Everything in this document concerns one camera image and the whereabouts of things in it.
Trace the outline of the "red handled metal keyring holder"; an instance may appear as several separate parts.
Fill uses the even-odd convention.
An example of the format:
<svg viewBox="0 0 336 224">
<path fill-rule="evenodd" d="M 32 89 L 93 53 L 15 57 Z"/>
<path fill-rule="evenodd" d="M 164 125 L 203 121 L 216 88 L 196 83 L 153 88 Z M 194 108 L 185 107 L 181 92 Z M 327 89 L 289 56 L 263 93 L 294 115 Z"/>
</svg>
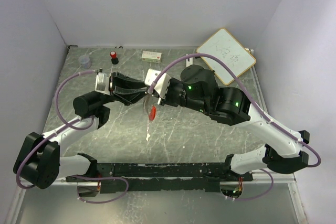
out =
<svg viewBox="0 0 336 224">
<path fill-rule="evenodd" d="M 148 116 L 149 122 L 154 121 L 156 116 L 156 106 L 153 103 L 153 97 L 147 94 L 143 101 L 143 111 Z"/>
</svg>

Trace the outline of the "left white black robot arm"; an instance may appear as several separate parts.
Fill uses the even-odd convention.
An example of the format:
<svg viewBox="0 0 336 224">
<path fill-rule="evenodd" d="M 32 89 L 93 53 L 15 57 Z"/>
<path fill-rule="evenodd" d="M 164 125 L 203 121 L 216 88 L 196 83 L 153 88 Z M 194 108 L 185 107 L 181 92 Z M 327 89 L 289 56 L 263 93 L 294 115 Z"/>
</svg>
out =
<svg viewBox="0 0 336 224">
<path fill-rule="evenodd" d="M 42 134 L 32 132 L 26 136 L 13 167 L 20 188 L 45 189 L 63 177 L 79 176 L 87 182 L 96 179 L 98 162 L 95 158 L 84 153 L 65 157 L 65 151 L 80 138 L 108 122 L 110 109 L 106 107 L 107 103 L 118 101 L 132 105 L 145 97 L 150 86 L 145 81 L 119 72 L 114 72 L 111 76 L 97 72 L 95 89 L 73 100 L 76 116 L 71 121 L 65 120 L 58 107 L 61 90 L 70 80 L 91 73 L 91 70 L 87 70 L 74 74 L 58 87 L 54 102 L 62 126 Z"/>
</svg>

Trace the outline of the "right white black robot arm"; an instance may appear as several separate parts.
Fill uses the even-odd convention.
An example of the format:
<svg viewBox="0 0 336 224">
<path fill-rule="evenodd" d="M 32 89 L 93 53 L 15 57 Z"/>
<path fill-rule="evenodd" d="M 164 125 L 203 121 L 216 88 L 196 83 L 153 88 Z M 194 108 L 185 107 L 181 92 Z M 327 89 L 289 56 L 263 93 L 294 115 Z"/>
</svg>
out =
<svg viewBox="0 0 336 224">
<path fill-rule="evenodd" d="M 166 73 L 156 73 L 159 78 L 154 91 L 161 104 L 181 106 L 209 116 L 220 124 L 234 126 L 253 133 L 264 142 L 254 151 L 233 154 L 226 158 L 223 176 L 230 181 L 251 170 L 268 168 L 280 174 L 291 174 L 308 167 L 309 155 L 302 145 L 265 119 L 247 95 L 239 88 L 218 86 L 211 70 L 198 65 L 186 67 L 180 79 Z"/>
</svg>

